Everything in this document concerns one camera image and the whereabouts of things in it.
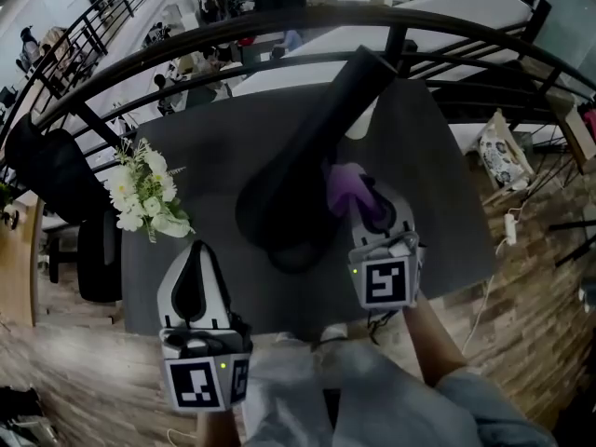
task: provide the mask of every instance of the white cable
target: white cable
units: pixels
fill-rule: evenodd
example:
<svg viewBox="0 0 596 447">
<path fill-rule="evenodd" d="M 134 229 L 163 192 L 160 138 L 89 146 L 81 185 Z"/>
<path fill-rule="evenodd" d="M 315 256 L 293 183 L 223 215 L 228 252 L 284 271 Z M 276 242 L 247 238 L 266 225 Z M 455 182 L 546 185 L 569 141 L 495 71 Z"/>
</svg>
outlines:
<svg viewBox="0 0 596 447">
<path fill-rule="evenodd" d="M 521 204 L 521 207 L 519 207 L 519 208 L 517 208 L 517 209 L 509 209 L 509 210 L 507 211 L 507 213 L 511 213 L 511 212 L 513 212 L 514 210 L 516 210 L 516 211 L 518 211 L 518 212 L 519 212 L 519 213 L 518 213 L 518 218 L 517 218 L 517 220 L 515 221 L 515 223 L 519 222 L 519 221 L 522 219 L 522 211 L 523 211 L 523 208 L 525 207 L 525 204 L 527 204 L 527 203 L 528 203 L 528 201 L 527 201 L 527 200 L 525 200 L 525 201 L 524 201 L 524 202 Z"/>
<path fill-rule="evenodd" d="M 176 430 L 175 428 L 169 428 L 168 432 L 166 432 L 166 437 L 168 437 L 168 442 L 173 445 L 174 447 L 178 447 L 173 441 L 172 439 L 169 438 L 169 434 L 170 432 L 176 432 L 176 434 L 180 434 L 181 436 L 185 436 L 185 437 L 190 437 L 191 439 L 198 439 L 197 436 L 193 436 L 191 434 L 184 434 L 183 432 L 181 432 L 180 430 Z"/>
<path fill-rule="evenodd" d="M 496 247 L 496 250 L 494 251 L 495 256 L 498 255 L 499 250 L 501 249 L 503 244 L 506 242 L 506 240 L 507 240 L 507 238 L 503 238 L 501 240 L 501 243 L 498 244 L 498 246 Z M 467 336 L 466 341 L 464 342 L 464 346 L 462 347 L 462 354 L 466 354 L 467 344 L 470 342 L 470 340 L 474 336 L 474 333 L 476 332 L 476 329 L 478 328 L 478 323 L 480 323 L 480 321 L 481 321 L 482 312 L 484 311 L 484 308 L 486 308 L 486 304 L 488 302 L 488 296 L 491 293 L 491 284 L 493 283 L 493 280 L 494 280 L 494 275 L 492 275 L 491 279 L 488 280 L 488 284 L 486 285 L 486 293 L 484 294 L 484 299 L 482 300 L 481 309 L 478 312 L 478 315 L 476 315 L 476 321 L 474 322 L 472 331 L 469 332 L 469 335 Z"/>
</svg>

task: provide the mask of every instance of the gray pants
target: gray pants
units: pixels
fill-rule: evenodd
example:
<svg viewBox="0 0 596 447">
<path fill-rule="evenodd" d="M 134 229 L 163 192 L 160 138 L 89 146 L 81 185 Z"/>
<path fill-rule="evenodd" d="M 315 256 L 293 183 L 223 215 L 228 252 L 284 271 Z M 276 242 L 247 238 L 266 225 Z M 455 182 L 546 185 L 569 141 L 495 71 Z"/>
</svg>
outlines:
<svg viewBox="0 0 596 447">
<path fill-rule="evenodd" d="M 480 447 L 473 416 L 373 345 L 334 341 L 322 363 L 284 341 L 255 352 L 242 406 L 249 446 Z M 340 388 L 335 430 L 323 388 Z"/>
</svg>

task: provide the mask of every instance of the gray tabletop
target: gray tabletop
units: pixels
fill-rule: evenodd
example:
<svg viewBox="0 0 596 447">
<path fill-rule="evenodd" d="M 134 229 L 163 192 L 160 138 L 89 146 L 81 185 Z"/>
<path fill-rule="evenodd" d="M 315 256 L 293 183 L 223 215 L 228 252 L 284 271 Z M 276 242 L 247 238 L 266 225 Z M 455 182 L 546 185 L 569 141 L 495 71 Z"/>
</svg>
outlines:
<svg viewBox="0 0 596 447">
<path fill-rule="evenodd" d="M 324 258 L 308 272 L 286 275 L 239 233 L 237 195 L 316 104 L 327 85 L 266 91 L 213 102 L 143 124 L 140 136 L 185 167 L 175 176 L 196 237 L 215 250 L 232 308 L 256 333 L 291 331 L 312 338 L 330 323 L 364 318 L 346 268 L 351 234 L 342 227 Z M 396 80 L 381 96 L 367 136 L 344 138 L 339 162 L 358 162 L 400 191 L 428 246 L 421 288 L 441 296 L 492 275 L 488 225 L 465 159 L 422 81 Z M 122 281 L 130 332 L 157 334 L 156 292 L 170 263 L 190 239 L 125 232 Z"/>
</svg>

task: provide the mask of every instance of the black office chair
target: black office chair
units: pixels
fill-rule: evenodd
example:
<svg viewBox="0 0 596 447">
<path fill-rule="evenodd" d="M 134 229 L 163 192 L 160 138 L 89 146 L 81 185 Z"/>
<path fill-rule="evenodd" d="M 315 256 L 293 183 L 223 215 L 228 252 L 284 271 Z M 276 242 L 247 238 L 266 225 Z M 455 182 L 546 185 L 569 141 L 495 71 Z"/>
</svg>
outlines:
<svg viewBox="0 0 596 447">
<path fill-rule="evenodd" d="M 121 231 L 107 191 L 73 137 L 63 129 L 42 136 L 31 116 L 25 115 L 8 135 L 6 159 L 19 181 L 64 221 L 80 224 L 76 255 L 61 253 L 57 243 L 50 246 L 50 280 L 58 282 L 59 263 L 76 262 L 85 300 L 121 300 Z"/>
</svg>

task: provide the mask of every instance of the stair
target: stair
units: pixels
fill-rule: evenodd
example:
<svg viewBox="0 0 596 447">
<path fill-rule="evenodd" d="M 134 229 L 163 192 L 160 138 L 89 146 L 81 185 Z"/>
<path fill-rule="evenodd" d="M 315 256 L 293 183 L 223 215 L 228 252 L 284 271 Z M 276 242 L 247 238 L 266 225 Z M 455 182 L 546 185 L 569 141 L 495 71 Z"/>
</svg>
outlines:
<svg viewBox="0 0 596 447">
<path fill-rule="evenodd" d="M 522 65 L 517 60 L 508 61 L 499 66 L 522 70 Z M 536 91 L 536 86 L 529 77 L 496 69 L 481 71 L 460 82 L 481 83 L 513 91 Z M 527 101 L 527 97 L 524 99 L 518 92 L 460 86 L 439 88 L 433 91 L 432 95 L 450 124 L 486 122 L 498 107 L 502 109 L 506 120 L 522 118 L 525 123 L 530 124 L 547 124 L 555 121 L 555 116 L 550 111 L 545 98 L 533 101 L 535 108 L 529 112 L 519 108 Z"/>
</svg>

